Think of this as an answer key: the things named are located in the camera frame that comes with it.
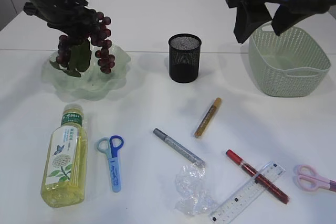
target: red marker cap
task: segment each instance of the red marker cap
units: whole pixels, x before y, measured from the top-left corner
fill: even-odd
[[[243,161],[243,159],[241,157],[239,157],[236,153],[234,153],[231,150],[227,150],[226,155],[233,161],[235,162],[237,165],[240,165]]]

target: scissors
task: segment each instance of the scissors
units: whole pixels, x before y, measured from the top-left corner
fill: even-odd
[[[119,139],[121,143],[118,146],[113,145],[113,139]],[[100,148],[100,144],[102,142],[108,142],[108,148],[102,149]],[[117,193],[121,189],[120,183],[120,174],[119,174],[119,161],[118,161],[118,150],[124,145],[124,139],[120,136],[111,136],[110,140],[108,137],[103,137],[102,139],[98,140],[97,142],[97,150],[103,152],[107,156],[107,160],[109,161],[109,168],[110,168],[110,176],[112,182],[112,190]]]
[[[316,191],[319,188],[336,192],[336,182],[320,176],[316,170],[309,165],[300,165],[297,176],[298,185],[305,191]]]

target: green plastic basket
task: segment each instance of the green plastic basket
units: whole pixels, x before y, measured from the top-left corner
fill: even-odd
[[[249,40],[249,62],[260,89],[273,97],[309,95],[331,67],[327,55],[301,28],[278,37],[267,27],[259,27]]]

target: plastic wrap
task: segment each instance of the plastic wrap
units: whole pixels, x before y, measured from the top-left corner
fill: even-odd
[[[176,176],[175,184],[182,199],[175,208],[186,215],[198,215],[213,211],[218,204],[205,188],[205,169],[196,165],[183,166]]]

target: red marker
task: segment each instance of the red marker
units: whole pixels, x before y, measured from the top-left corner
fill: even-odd
[[[237,165],[239,165],[248,175],[251,177],[255,176],[258,171],[255,170],[252,166],[247,164],[241,157],[239,157],[236,153],[231,150],[226,152],[226,155]],[[277,199],[279,199],[282,203],[287,204],[289,201],[288,196],[281,191],[278,187],[276,187],[271,181],[265,178],[263,175],[259,175],[256,177],[256,181],[258,181],[262,186],[264,186],[271,194],[273,194]]]

